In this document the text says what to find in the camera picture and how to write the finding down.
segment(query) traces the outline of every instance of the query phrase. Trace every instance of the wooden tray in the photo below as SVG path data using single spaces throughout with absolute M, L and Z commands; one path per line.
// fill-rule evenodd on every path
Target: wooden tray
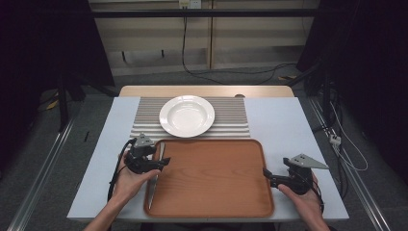
M 273 213 L 264 152 L 255 140 L 161 140 L 171 157 L 157 180 L 151 208 L 155 218 L 263 218 Z

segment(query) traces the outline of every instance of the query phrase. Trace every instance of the metal rail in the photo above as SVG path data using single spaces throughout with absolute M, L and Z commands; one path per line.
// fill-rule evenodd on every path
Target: metal rail
M 23 231 L 31 217 L 31 214 L 34 212 L 36 205 L 38 203 L 39 197 L 41 196 L 42 190 L 45 184 L 48 181 L 49 176 L 51 175 L 52 169 L 54 168 L 55 163 L 60 156 L 60 153 L 64 147 L 65 141 L 68 138 L 68 135 L 71 131 L 75 118 L 79 114 L 81 107 L 74 107 L 72 117 L 62 130 L 58 134 L 56 140 L 54 141 L 51 150 L 49 151 L 44 164 L 42 164 L 41 170 L 39 171 L 36 180 L 25 196 L 22 204 L 18 208 L 12 223 L 10 224 L 8 231 Z
M 316 17 L 344 15 L 346 10 L 322 9 L 256 9 L 256 10 L 93 10 L 91 12 L 38 10 L 42 16 L 56 17 Z
M 312 109 L 315 111 L 316 117 L 318 118 L 320 125 L 322 127 L 326 127 L 326 124 L 324 122 L 324 118 L 322 115 L 322 108 L 319 102 L 311 98 L 309 98 L 309 102 L 312 106 Z M 335 134 L 335 131 L 332 128 L 331 130 L 324 129 L 324 132 L 327 138 L 329 136 L 329 132 Z M 351 162 L 346 151 L 343 152 L 343 155 L 347 158 L 349 162 Z M 342 165 L 344 166 L 345 173 L 348 179 L 350 180 L 350 183 L 352 184 L 354 190 L 356 191 L 358 197 L 360 198 L 363 204 L 364 209 L 366 210 L 368 216 L 370 217 L 375 230 L 391 231 L 392 229 L 390 225 L 387 223 L 384 215 L 382 214 L 380 210 L 380 207 L 378 206 L 375 199 L 372 197 L 369 189 L 367 188 L 366 184 L 363 182 L 363 179 L 361 179 L 358 171 L 346 165 L 343 160 L 342 160 Z

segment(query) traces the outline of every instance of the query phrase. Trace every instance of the wooden panel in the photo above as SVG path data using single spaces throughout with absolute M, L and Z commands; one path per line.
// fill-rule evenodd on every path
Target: wooden panel
M 216 9 L 302 9 L 303 1 L 216 0 Z M 304 45 L 309 28 L 300 17 L 215 18 L 213 49 Z
M 93 3 L 94 10 L 165 10 L 178 9 L 178 2 Z M 209 19 L 189 18 L 186 48 L 207 48 Z M 105 50 L 181 49 L 183 18 L 96 18 L 99 35 Z
M 234 97 L 294 97 L 287 86 L 126 86 L 119 96 L 176 97 L 179 95 Z

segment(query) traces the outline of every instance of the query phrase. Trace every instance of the hand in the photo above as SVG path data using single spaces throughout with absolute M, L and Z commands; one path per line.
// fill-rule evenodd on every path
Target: hand
M 316 183 L 314 187 L 317 189 L 318 179 L 315 174 L 313 174 L 313 180 Z M 329 230 L 321 214 L 320 200 L 312 190 L 303 195 L 298 195 L 283 184 L 280 184 L 278 189 L 293 202 L 297 212 L 310 231 Z
M 144 174 L 134 173 L 124 164 L 126 155 L 127 153 L 125 153 L 120 160 L 118 168 L 120 173 L 116 180 L 112 198 L 85 230 L 107 230 L 123 207 L 138 193 L 141 185 L 160 173 L 158 169 L 151 170 Z
M 122 160 L 120 161 L 118 168 L 120 173 L 115 184 L 113 197 L 120 197 L 129 201 L 138 193 L 144 182 L 158 175 L 160 171 L 154 169 L 143 174 L 136 174 L 125 166 L 124 159 L 126 158 L 126 155 L 128 155 L 128 152 L 123 155 Z

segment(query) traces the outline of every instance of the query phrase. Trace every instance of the gray striped mat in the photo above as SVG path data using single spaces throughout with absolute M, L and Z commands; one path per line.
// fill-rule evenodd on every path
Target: gray striped mat
M 152 141 L 174 139 L 162 128 L 159 120 L 160 110 L 171 98 L 140 99 L 135 122 L 131 131 L 131 139 L 143 132 Z M 242 98 L 232 97 L 205 97 L 213 105 L 216 113 L 213 126 L 196 139 L 237 139 L 250 138 L 245 106 Z

